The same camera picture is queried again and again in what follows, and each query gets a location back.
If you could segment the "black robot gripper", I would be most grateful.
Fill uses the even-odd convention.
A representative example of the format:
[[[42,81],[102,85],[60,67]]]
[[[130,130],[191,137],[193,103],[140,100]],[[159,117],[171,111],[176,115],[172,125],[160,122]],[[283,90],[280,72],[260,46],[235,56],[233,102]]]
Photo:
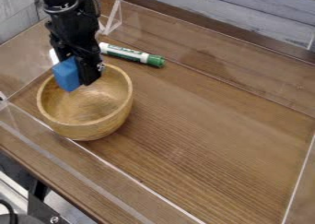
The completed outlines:
[[[80,83],[90,85],[104,69],[100,47],[94,38],[98,30],[100,7],[94,0],[48,0],[44,11],[49,43],[60,62],[74,57]]]

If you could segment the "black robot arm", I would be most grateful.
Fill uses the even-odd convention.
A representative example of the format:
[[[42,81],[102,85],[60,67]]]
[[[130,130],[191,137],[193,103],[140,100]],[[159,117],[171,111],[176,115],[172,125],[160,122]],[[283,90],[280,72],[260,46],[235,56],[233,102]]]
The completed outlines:
[[[45,28],[60,62],[73,58],[78,82],[88,86],[101,76],[101,50],[96,41],[100,6],[96,0],[42,0],[49,16]]]

